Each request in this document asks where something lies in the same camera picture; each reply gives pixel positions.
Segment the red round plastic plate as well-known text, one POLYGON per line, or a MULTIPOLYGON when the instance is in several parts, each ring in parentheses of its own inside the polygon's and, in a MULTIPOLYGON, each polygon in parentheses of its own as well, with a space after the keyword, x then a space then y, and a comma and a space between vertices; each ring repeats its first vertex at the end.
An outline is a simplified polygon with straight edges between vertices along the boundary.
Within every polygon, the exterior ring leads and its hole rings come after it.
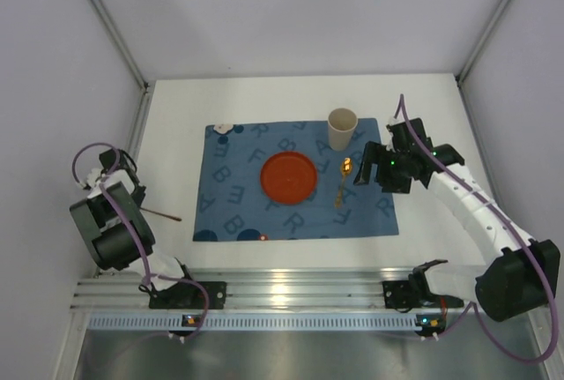
POLYGON ((262 166, 259 181, 263 193, 282 205, 297 205, 317 186, 317 171, 309 157, 294 151, 272 155, 262 166))

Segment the beige paper cup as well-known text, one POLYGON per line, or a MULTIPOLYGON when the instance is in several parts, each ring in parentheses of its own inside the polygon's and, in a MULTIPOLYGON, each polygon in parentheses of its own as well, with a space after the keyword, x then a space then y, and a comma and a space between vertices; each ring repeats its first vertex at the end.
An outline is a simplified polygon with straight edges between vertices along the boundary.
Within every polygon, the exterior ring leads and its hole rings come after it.
POLYGON ((328 116, 328 139, 332 150, 341 152, 349 145, 358 117, 349 108, 336 108, 328 116))

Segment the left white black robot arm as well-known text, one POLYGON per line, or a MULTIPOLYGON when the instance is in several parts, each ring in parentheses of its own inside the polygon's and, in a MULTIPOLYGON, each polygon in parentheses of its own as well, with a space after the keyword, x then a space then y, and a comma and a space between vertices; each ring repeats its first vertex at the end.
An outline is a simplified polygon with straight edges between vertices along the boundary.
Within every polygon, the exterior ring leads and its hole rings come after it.
POLYGON ((70 206, 70 216, 101 270, 131 269, 141 275, 141 290, 149 294, 189 277, 185 265, 156 248, 154 234, 142 214, 146 187, 126 151, 104 142, 86 145, 74 156, 71 173, 86 196, 70 206), (100 166, 81 179, 78 158, 97 146, 106 148, 99 154, 100 166))

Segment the blue letter-print placemat cloth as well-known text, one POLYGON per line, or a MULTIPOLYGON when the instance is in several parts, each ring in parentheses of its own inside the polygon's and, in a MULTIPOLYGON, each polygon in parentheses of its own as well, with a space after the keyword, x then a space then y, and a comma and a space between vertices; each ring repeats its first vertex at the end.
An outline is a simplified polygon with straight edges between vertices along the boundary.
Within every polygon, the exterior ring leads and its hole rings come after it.
POLYGON ((216 124, 204 130, 204 152, 197 193, 196 242, 348 239, 397 235, 393 197, 372 183, 345 181, 342 205, 334 206, 340 165, 350 157, 360 165, 364 145, 379 141, 378 123, 361 118, 343 152, 331 149, 325 121, 216 124), (274 154, 294 151, 311 159, 317 171, 312 195, 282 205, 262 191, 259 175, 274 154))

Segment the gold spoon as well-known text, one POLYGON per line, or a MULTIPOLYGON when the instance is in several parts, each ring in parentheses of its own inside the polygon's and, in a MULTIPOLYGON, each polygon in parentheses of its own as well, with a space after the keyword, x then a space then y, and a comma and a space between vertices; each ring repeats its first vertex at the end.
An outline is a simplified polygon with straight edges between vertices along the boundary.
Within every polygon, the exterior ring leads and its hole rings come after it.
POLYGON ((344 160, 341 163, 339 171, 340 171, 340 175, 341 175, 341 180, 340 180, 340 184, 339 184, 339 187, 338 187, 338 194, 337 194, 336 199, 334 201, 334 206, 336 208, 339 208, 342 205, 344 188, 345 188, 345 181, 346 181, 346 178, 353 171, 353 161, 350 157, 344 158, 344 160))

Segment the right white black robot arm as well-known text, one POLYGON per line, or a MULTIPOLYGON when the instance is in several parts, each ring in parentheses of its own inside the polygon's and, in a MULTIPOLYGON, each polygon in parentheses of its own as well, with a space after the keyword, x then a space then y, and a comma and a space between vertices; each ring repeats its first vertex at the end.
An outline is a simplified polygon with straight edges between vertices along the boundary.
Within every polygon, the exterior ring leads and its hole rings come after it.
POLYGON ((382 191, 407 194, 418 181, 452 212, 476 244, 484 263, 456 265, 435 259, 409 276, 419 301, 442 296, 475 302, 496 322, 553 303, 560 251, 515 225, 473 178, 449 144, 433 145, 419 118, 387 127, 391 141, 365 144, 356 185, 378 183, 382 191))

